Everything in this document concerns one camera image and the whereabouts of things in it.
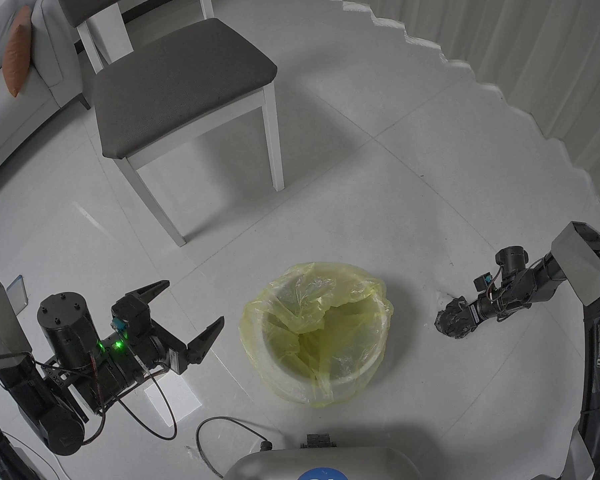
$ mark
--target sofa armrest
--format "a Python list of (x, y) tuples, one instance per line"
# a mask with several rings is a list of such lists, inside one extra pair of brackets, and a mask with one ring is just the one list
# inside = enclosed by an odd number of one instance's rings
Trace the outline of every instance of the sofa armrest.
[(31, 61), (62, 107), (82, 92), (69, 23), (57, 0), (37, 0), (31, 14)]

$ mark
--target sofa leg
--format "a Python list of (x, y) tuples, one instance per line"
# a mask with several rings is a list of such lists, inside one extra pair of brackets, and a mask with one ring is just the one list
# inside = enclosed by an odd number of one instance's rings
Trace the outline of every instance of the sofa leg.
[(78, 94), (78, 96), (76, 96), (76, 99), (80, 101), (80, 103), (82, 103), (82, 106), (85, 107), (87, 110), (91, 108), (91, 105), (89, 105), (89, 102), (87, 101), (87, 98), (84, 97), (84, 94)]

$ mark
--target chair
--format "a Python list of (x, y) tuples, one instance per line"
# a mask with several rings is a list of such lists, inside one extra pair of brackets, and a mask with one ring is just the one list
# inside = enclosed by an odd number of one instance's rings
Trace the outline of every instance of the chair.
[[(284, 188), (273, 80), (278, 68), (254, 45), (214, 18), (211, 0), (200, 0), (204, 20), (133, 51), (122, 23), (119, 0), (59, 0), (78, 29), (96, 71), (93, 105), (102, 154), (112, 158), (163, 228), (185, 240), (152, 196), (138, 169), (199, 136), (262, 108), (273, 187)], [(87, 20), (117, 27), (106, 44), (103, 64)], [(172, 133), (185, 128), (186, 133)]]

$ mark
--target gray chair seat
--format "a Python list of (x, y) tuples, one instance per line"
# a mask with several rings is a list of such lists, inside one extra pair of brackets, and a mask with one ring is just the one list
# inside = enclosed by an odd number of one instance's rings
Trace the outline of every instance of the gray chair seat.
[(222, 21), (181, 28), (95, 78), (102, 154), (122, 159), (172, 130), (271, 83), (278, 68)]

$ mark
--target tile floor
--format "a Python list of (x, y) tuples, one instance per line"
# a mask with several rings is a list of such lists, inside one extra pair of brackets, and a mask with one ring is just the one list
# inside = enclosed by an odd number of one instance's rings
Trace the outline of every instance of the tile floor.
[[(85, 295), (103, 331), (115, 300), (162, 278), (171, 288), (153, 316), (181, 339), (226, 317), (215, 355), (185, 373), (203, 405), (181, 422), (176, 441), (154, 439), (115, 407), (99, 439), (61, 459), (67, 473), (108, 478), (124, 463), (116, 478), (210, 480), (191, 450), (195, 428), (227, 414), (266, 431), (276, 447), (321, 431), (341, 446), (391, 446), (428, 480), (557, 476), (584, 370), (572, 290), (563, 286), (550, 302), (461, 341), (432, 322), (436, 291), (472, 297), (472, 279), (495, 271), (499, 248), (521, 244), (535, 259), (570, 220), (600, 230), (600, 202), (584, 173), (466, 64), (408, 44), (368, 12), (343, 11), (337, 0), (213, 2), (216, 16), (279, 66), (284, 191), (271, 186), (257, 112), (142, 169), (190, 239), (183, 248), (101, 156), (93, 110), (65, 110), (0, 171), (0, 279), (24, 275), (31, 305), (19, 318), (39, 358), (50, 350), (37, 305), (59, 291)], [(128, 29), (141, 45), (199, 19), (197, 0), (176, 0)], [(237, 331), (245, 302), (289, 265), (311, 260), (380, 276), (396, 309), (368, 389), (323, 410), (270, 393)], [(130, 404), (168, 432), (142, 391)], [(0, 423), (45, 453), (1, 389)], [(258, 445), (223, 423), (203, 441), (220, 471)]]

